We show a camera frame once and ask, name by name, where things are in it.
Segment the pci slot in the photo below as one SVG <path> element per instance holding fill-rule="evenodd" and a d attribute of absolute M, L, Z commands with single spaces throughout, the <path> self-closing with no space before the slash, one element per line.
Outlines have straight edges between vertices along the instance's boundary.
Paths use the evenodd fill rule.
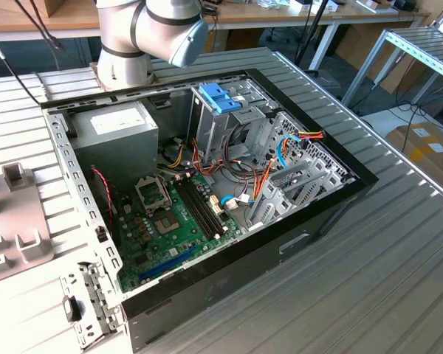
<path fill-rule="evenodd" d="M 172 258 L 171 260 L 168 260 L 168 261 L 164 262 L 163 264 L 159 264 L 157 267 L 154 267 L 154 268 L 140 274 L 140 276 L 139 276 L 140 282 L 145 279 L 154 277 L 155 275 L 161 274 L 162 272 L 168 270 L 169 268 L 172 268 L 173 266 L 176 266 L 177 264 L 182 263 L 185 260 L 188 260 L 189 257 L 192 255 L 192 252 L 197 250 L 197 247 L 198 246 L 191 247 L 186 252 Z"/>

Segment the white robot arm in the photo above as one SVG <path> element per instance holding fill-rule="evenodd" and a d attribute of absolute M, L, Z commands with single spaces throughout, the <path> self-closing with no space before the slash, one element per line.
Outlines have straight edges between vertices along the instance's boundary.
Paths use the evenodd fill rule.
<path fill-rule="evenodd" d="M 208 28 L 198 0 L 97 0 L 102 52 L 98 77 L 108 89 L 151 83 L 149 55 L 188 66 Z"/>

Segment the table leg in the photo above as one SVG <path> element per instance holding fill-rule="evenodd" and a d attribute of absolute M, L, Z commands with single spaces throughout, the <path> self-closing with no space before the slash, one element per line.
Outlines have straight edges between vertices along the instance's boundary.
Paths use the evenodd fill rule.
<path fill-rule="evenodd" d="M 431 75 L 430 79 L 428 79 L 427 83 L 423 85 L 423 87 L 420 89 L 419 93 L 416 94 L 416 96 L 413 98 L 412 103 L 415 105 L 425 94 L 425 92 L 432 86 L 432 84 L 435 82 L 435 80 L 440 76 L 438 72 L 434 72 L 433 75 Z"/>
<path fill-rule="evenodd" d="M 372 48 L 368 57 L 366 58 L 363 66 L 361 66 L 361 69 L 358 71 L 356 77 L 354 78 L 353 82 L 349 86 L 348 91 L 345 93 L 345 96 L 343 97 L 343 99 L 341 101 L 344 105 L 347 106 L 351 102 L 354 95 L 356 94 L 356 91 L 358 90 L 361 83 L 363 82 L 366 74 L 368 74 L 369 69 L 372 67 L 372 64 L 374 64 L 376 57 L 380 53 L 381 49 L 384 47 L 386 33 L 387 33 L 387 30 L 382 31 L 381 36 L 377 40 L 376 44 Z"/>
<path fill-rule="evenodd" d="M 412 24 L 409 26 L 409 28 L 417 28 L 418 26 L 420 26 L 420 24 L 422 23 L 423 18 L 415 18 L 412 21 Z M 384 67 L 382 68 L 382 70 L 380 71 L 380 73 L 377 75 L 376 79 L 374 80 L 374 83 L 378 83 L 380 82 L 384 76 L 386 76 L 389 73 L 389 70 L 391 69 L 391 67 L 393 65 L 395 65 L 397 59 L 399 58 L 400 52 L 402 50 L 399 48 L 396 48 L 393 52 L 392 55 L 389 57 L 389 59 L 387 60 L 387 62 L 385 63 Z"/>
<path fill-rule="evenodd" d="M 317 48 L 315 56 L 313 57 L 312 62 L 310 63 L 309 70 L 318 70 L 320 64 L 322 63 L 323 58 L 325 57 L 326 50 L 330 46 L 334 34 L 338 30 L 339 26 L 340 25 L 336 23 L 329 24 L 327 26 L 325 34 L 322 37 L 322 41 L 320 42 L 320 45 Z"/>

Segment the motherboard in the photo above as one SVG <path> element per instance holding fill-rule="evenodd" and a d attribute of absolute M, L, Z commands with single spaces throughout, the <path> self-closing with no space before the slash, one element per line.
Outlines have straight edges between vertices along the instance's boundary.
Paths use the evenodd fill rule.
<path fill-rule="evenodd" d="M 204 177 L 148 177 L 114 201 L 123 292 L 234 240 L 241 230 Z"/>

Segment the aluminum table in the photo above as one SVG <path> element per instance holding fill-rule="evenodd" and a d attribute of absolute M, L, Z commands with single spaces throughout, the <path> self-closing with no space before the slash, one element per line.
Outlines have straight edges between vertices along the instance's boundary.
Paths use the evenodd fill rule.
<path fill-rule="evenodd" d="M 331 232 L 142 353 L 443 353 L 443 190 L 335 98 L 265 48 L 201 56 L 161 81 L 257 68 L 380 181 Z M 53 98 L 100 88 L 90 69 L 43 74 Z M 34 94 L 39 82 L 23 76 Z M 0 78 L 0 166 L 32 168 L 56 253 L 0 282 L 0 353 L 79 353 L 58 276 L 92 257 L 40 110 Z M 90 350 L 130 353 L 123 333 Z"/>
<path fill-rule="evenodd" d="M 345 93 L 342 100 L 344 105 L 348 105 L 351 102 L 386 42 L 392 43 L 396 46 L 396 49 L 377 75 L 375 83 L 380 82 L 389 73 L 402 52 L 420 60 L 435 71 L 420 92 L 414 97 L 412 103 L 417 103 L 420 100 L 439 75 L 443 76 L 443 33 L 434 27 L 386 29 L 382 32 L 363 66 L 361 66 L 361 69 L 349 86 L 348 91 Z"/>

